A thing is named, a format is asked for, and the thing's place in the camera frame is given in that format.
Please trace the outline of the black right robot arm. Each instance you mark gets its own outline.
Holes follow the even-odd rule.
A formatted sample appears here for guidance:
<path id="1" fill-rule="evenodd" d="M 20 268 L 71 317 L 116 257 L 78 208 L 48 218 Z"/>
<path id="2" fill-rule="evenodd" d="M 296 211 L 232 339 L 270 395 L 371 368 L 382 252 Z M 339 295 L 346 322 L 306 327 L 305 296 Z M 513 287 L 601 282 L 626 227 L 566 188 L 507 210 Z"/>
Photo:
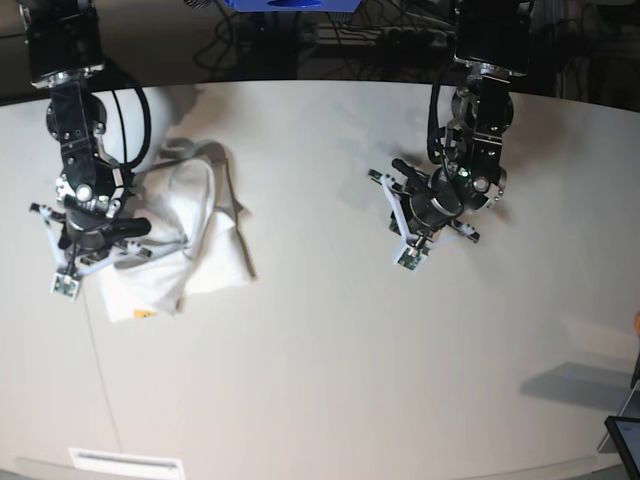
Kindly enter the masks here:
<path id="1" fill-rule="evenodd" d="M 22 1 L 31 83 L 50 93 L 46 126 L 59 144 L 62 171 L 57 186 L 62 224 L 57 245 L 74 255 L 104 256 L 115 245 L 150 230 L 142 219 L 122 211 L 132 194 L 134 170 L 150 146 L 151 116 L 146 95 L 141 104 L 144 135 L 138 155 L 117 160 L 104 149 L 107 112 L 89 85 L 105 70 L 99 19 L 90 1 Z"/>

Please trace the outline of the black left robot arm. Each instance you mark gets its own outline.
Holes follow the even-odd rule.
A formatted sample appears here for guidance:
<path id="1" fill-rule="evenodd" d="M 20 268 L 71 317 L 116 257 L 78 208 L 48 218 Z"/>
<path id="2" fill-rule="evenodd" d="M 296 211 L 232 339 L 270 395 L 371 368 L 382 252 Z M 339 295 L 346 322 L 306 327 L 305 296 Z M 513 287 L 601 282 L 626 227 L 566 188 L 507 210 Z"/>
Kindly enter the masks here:
<path id="1" fill-rule="evenodd" d="M 498 203 L 506 188 L 503 135 L 511 126 L 511 81 L 528 72 L 531 1 L 458 1 L 455 46 L 432 86 L 424 173 L 396 158 L 405 180 L 381 181 L 391 224 L 410 241 L 432 239 L 445 227 L 478 240 L 461 221 Z"/>

